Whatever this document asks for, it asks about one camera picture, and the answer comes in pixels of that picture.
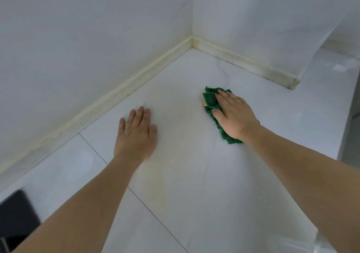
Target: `forearm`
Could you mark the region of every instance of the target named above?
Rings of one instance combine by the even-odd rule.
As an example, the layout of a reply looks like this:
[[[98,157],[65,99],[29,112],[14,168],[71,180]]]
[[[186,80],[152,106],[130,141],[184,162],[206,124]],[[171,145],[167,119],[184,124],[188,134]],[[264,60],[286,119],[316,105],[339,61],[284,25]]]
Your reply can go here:
[[[339,251],[358,252],[360,171],[258,126],[246,137],[288,192]]]
[[[140,162],[123,156],[56,210],[17,249],[21,252],[101,252],[113,219]]]

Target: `green cloth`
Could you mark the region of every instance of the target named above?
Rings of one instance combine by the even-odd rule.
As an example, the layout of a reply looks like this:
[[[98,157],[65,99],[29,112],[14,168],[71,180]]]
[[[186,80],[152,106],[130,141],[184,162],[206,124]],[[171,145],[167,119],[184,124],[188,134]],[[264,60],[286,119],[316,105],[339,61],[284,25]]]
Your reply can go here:
[[[223,111],[218,103],[218,101],[215,98],[215,93],[217,93],[218,90],[222,90],[224,92],[231,92],[230,89],[228,90],[223,90],[222,88],[218,87],[218,88],[210,88],[210,87],[205,87],[205,93],[203,93],[205,102],[207,104],[207,106],[205,106],[205,111],[206,113],[208,113],[211,118],[214,120],[214,122],[216,123],[217,128],[220,130],[220,134],[223,137],[223,139],[226,139],[227,143],[229,144],[233,144],[233,143],[243,143],[242,141],[235,139],[233,137],[230,137],[227,133],[225,133],[224,129],[220,126],[219,122],[217,121],[217,119],[214,117],[214,115],[212,114],[211,110],[213,110],[214,108],[220,109],[221,111]]]

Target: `tile grout line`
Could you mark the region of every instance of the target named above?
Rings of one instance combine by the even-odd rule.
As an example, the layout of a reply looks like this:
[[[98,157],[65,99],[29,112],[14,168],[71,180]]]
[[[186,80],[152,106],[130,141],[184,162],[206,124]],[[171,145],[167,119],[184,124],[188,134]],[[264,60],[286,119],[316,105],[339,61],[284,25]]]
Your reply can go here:
[[[98,154],[98,152],[97,151],[95,151],[95,149],[90,145],[90,143],[89,142],[87,142],[86,141],[86,139],[84,139],[84,137],[80,134],[80,133],[78,133],[79,135],[80,135],[80,137],[82,137],[83,138],[83,140],[85,140],[85,142],[91,147],[91,149],[93,149],[94,150],[94,152],[96,152],[96,154],[105,162],[105,164],[106,165],[108,165],[107,163],[106,163],[106,161],[101,157],[101,155],[99,155]]]
[[[175,238],[175,236],[169,231],[169,229],[167,229],[167,227],[164,226],[164,224],[158,219],[158,217],[156,217],[155,214],[144,204],[144,202],[141,201],[141,199],[132,191],[132,189],[129,188],[129,187],[128,187],[128,189],[131,190],[131,192],[137,197],[137,199],[139,199],[140,202],[142,202],[143,205],[151,212],[151,214],[154,215],[154,217],[159,221],[160,224],[162,224],[162,226],[170,233],[170,235],[174,237],[174,239],[179,243],[179,245],[181,245],[182,248],[183,248],[187,253],[189,253],[189,251],[186,250],[186,248],[181,244],[181,242],[179,242],[178,239]]]
[[[91,149],[93,149],[94,152],[96,152],[97,155],[106,163],[106,161],[98,154],[97,151],[95,151],[95,149],[89,144],[89,142],[87,142],[86,139],[84,139],[84,137],[83,137],[80,133],[78,133],[78,134],[83,138],[83,140],[85,140],[85,142],[91,147]],[[128,188],[128,189],[137,197],[137,199],[139,199],[139,201],[150,211],[150,213],[156,218],[156,220],[158,220],[159,223],[162,224],[162,226],[171,234],[171,236],[173,236],[173,238],[181,245],[181,247],[182,247],[187,253],[189,253],[189,251],[186,250],[186,248],[181,244],[181,242],[179,242],[178,239],[175,238],[175,236],[169,231],[169,229],[167,229],[167,228],[164,226],[164,224],[158,219],[158,217],[156,217],[155,214],[144,204],[144,202],[141,201],[141,199],[132,191],[132,189],[129,188],[129,187],[127,187],[127,188]]]

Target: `hand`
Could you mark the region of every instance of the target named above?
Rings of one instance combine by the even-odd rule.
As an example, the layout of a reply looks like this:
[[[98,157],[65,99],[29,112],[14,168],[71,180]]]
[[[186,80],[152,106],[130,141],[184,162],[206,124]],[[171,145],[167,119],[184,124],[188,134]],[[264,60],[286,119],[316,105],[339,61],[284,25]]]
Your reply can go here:
[[[115,142],[114,158],[130,157],[140,163],[149,159],[157,142],[157,126],[150,124],[151,111],[143,106],[131,110],[127,121],[120,119]]]
[[[245,142],[251,129],[260,126],[254,112],[244,99],[231,92],[219,90],[215,97],[223,112],[213,109],[212,114],[230,137]]]

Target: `black object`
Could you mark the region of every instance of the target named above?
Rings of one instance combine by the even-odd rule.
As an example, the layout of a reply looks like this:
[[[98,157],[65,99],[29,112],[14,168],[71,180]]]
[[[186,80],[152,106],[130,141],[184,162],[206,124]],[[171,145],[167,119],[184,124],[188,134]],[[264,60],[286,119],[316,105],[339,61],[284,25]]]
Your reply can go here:
[[[40,224],[26,194],[14,192],[0,203],[0,253],[13,251]]]

